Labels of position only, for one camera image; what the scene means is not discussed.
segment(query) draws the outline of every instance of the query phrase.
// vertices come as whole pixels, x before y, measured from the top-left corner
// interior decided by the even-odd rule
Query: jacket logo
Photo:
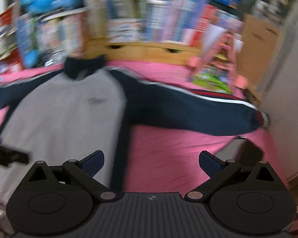
[[[91,105],[95,105],[95,104],[102,104],[102,103],[105,103],[107,102],[108,100],[106,98],[96,98],[96,97],[92,97],[92,98],[89,98],[87,100]]]

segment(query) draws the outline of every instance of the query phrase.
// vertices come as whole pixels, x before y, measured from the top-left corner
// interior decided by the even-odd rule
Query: red book
[[[189,43],[189,46],[198,47],[201,44],[202,36],[207,30],[207,27],[210,25],[210,21],[215,16],[216,10],[216,7],[209,4],[204,7],[204,10],[201,11],[200,17],[196,22],[193,38]]]

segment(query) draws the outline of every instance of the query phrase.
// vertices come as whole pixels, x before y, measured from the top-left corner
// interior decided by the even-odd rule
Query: metal screw
[[[103,200],[112,200],[116,197],[116,194],[111,191],[105,191],[100,194],[100,197]]]
[[[190,191],[187,195],[192,200],[199,200],[203,197],[203,194],[199,191]]]

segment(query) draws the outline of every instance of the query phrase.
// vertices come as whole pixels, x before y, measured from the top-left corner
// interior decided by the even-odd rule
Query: black collar
[[[106,66],[105,55],[90,60],[68,57],[64,64],[64,73],[73,80],[78,77],[83,79],[104,66]]]

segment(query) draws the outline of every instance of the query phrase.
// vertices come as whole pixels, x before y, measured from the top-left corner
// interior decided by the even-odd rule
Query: brown cardboard
[[[249,89],[255,93],[256,83],[265,74],[274,58],[280,29],[248,14],[244,22],[244,45],[237,56],[237,73],[248,79]]]

